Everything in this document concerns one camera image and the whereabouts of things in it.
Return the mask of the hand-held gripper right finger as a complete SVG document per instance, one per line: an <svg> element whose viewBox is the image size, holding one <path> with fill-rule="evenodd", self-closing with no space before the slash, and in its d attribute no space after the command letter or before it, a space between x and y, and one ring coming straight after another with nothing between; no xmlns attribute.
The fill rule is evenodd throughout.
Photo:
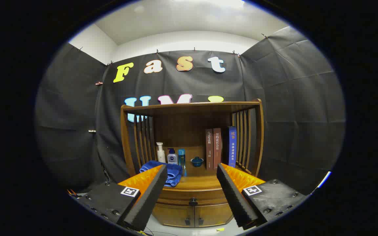
<svg viewBox="0 0 378 236"><path fill-rule="evenodd" d="M217 179L237 226L244 230L276 221L308 198L279 179L264 181L223 163L218 164Z"/></svg>

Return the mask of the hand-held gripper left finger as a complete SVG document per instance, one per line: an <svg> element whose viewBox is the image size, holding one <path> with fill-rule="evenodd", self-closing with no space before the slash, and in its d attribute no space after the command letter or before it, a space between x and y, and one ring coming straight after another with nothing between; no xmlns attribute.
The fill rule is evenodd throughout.
<svg viewBox="0 0 378 236"><path fill-rule="evenodd" d="M120 183L104 182L78 197L90 212L127 229L144 230L168 174L159 165Z"/></svg>

